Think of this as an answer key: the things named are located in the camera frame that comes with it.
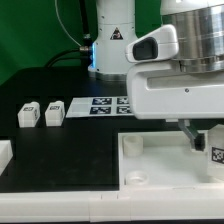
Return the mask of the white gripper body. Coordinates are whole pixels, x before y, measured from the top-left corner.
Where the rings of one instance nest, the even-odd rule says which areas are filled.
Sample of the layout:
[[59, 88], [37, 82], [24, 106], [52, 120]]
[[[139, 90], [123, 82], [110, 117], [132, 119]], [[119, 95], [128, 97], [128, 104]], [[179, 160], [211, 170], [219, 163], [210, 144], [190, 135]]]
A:
[[127, 45], [127, 95], [139, 119], [224, 118], [224, 72], [184, 73], [174, 26], [164, 25]]

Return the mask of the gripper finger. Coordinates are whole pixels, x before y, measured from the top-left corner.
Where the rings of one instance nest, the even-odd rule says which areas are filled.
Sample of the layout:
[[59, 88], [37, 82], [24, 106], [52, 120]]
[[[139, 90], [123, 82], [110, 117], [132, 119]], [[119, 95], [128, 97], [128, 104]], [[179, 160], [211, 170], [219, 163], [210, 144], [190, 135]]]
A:
[[203, 151], [205, 149], [205, 135], [199, 133], [190, 120], [179, 119], [178, 126], [189, 138], [192, 149], [196, 151]]

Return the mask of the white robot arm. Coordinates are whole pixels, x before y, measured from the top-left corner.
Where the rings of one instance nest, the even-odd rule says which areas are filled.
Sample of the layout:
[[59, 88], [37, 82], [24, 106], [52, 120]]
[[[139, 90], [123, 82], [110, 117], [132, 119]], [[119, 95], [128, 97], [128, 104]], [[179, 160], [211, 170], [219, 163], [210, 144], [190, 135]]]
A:
[[176, 120], [197, 151], [193, 119], [224, 118], [224, 0], [161, 0], [161, 26], [137, 37], [135, 0], [96, 0], [92, 77], [123, 80], [138, 119]]

